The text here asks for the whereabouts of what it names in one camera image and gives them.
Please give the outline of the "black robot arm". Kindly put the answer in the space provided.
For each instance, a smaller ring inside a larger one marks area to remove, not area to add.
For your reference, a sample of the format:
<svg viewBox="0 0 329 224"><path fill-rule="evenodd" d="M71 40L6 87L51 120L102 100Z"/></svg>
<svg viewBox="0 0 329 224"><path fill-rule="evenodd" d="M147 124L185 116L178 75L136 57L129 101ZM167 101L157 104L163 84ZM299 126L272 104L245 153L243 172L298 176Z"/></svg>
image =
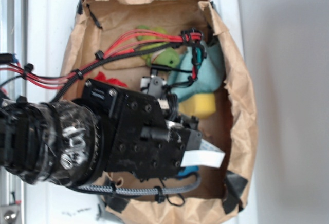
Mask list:
<svg viewBox="0 0 329 224"><path fill-rule="evenodd" d="M104 172L170 178L200 147L198 119L154 96L89 79L73 101L1 100L1 166L23 181L93 183Z"/></svg>

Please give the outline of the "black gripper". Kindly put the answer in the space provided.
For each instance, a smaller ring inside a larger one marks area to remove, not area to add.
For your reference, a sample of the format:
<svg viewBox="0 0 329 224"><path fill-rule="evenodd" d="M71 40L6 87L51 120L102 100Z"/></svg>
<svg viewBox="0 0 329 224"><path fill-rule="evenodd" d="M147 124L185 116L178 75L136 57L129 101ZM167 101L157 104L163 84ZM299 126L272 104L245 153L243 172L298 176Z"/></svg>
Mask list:
<svg viewBox="0 0 329 224"><path fill-rule="evenodd" d="M82 100L101 120L101 170L136 178L171 178L186 151L200 148L198 120L168 121L154 96L89 79Z"/></svg>

